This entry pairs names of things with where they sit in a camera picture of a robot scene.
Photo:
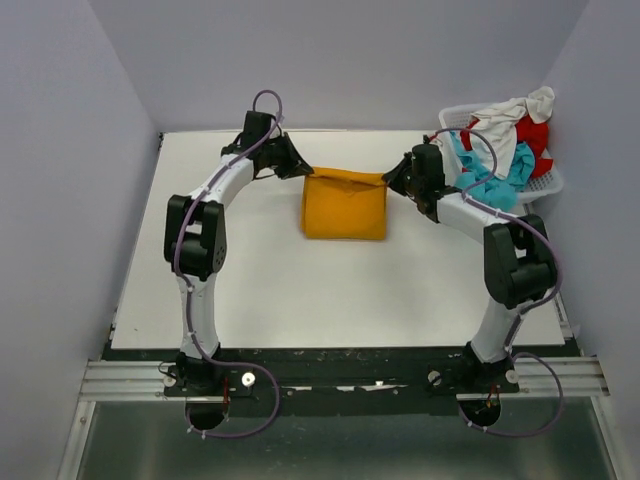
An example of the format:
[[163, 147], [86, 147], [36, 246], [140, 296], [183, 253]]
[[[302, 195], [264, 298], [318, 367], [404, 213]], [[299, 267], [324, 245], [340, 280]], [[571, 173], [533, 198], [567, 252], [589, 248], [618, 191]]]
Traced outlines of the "yellow t shirt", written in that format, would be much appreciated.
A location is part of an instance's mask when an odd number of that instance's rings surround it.
[[304, 179], [300, 229], [309, 239], [381, 241], [387, 231], [381, 173], [318, 168]]

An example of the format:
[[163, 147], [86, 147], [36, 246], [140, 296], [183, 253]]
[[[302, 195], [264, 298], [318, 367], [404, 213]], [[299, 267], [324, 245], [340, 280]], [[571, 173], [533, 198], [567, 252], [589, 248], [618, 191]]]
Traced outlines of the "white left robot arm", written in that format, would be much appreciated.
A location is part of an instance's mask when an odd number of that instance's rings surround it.
[[222, 149], [213, 173], [190, 194], [173, 195], [167, 203], [163, 254], [180, 289], [180, 351], [200, 360], [189, 368], [187, 382], [201, 395], [214, 393], [222, 380], [220, 368], [207, 360], [220, 346], [214, 294], [228, 253], [226, 210], [264, 169], [281, 180], [314, 172], [280, 123], [279, 116], [249, 110], [241, 133]]

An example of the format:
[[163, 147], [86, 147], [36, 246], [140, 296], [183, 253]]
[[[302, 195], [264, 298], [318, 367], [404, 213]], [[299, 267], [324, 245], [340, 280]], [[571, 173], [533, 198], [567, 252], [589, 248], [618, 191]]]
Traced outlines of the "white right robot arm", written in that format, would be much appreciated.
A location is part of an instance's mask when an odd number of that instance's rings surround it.
[[544, 222], [537, 215], [503, 213], [447, 185], [441, 151], [432, 144], [414, 146], [383, 179], [431, 221], [464, 233], [483, 247], [490, 300], [468, 344], [475, 358], [459, 370], [467, 389], [483, 391], [496, 380], [493, 364], [508, 357], [524, 316], [557, 290], [560, 270]]

